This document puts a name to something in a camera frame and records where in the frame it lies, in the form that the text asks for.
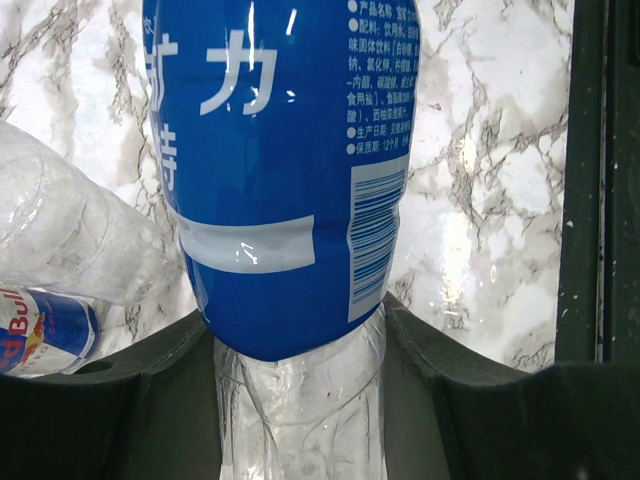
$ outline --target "barcode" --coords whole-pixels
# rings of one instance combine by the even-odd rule
[[[351,297],[349,321],[384,298],[400,217],[398,202],[407,180],[409,156],[351,169]]]

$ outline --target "red bull logo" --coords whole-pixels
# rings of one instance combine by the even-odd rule
[[[3,351],[3,355],[0,357],[0,370],[2,370],[19,354],[22,354],[19,363],[27,363],[29,358],[36,353],[38,347],[44,342],[45,335],[44,314],[40,313],[33,330],[25,337],[29,331],[30,312],[27,303],[20,293],[14,290],[0,288],[0,294],[4,298],[12,300],[16,307],[15,316],[11,318],[8,328],[8,333],[13,338],[5,339],[0,343]]]

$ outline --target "white marble surface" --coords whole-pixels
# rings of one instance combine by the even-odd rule
[[[0,117],[173,230],[146,120],[141,0],[0,0]],[[411,179],[391,290],[469,347],[553,360],[573,0],[419,0]],[[108,354],[194,308],[186,277],[99,305]]]

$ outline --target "red bull can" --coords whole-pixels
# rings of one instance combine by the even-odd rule
[[[70,372],[98,343],[95,311],[46,292],[0,285],[0,372],[13,376]]]

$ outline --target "blue bottle label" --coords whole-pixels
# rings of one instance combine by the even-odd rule
[[[164,192],[199,307],[278,360],[378,307],[420,52],[413,0],[146,1]]]

